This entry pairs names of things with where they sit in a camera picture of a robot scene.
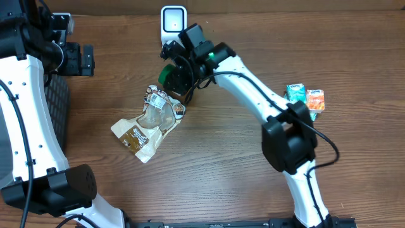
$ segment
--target crumpled plastic bag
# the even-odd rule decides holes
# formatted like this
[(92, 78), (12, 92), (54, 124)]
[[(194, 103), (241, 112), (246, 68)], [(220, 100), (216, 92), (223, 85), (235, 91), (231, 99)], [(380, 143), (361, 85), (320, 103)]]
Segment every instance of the crumpled plastic bag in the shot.
[(144, 101), (142, 115), (131, 120), (121, 119), (111, 130), (141, 162), (146, 163), (162, 140), (181, 122), (185, 106), (156, 85), (147, 88)]

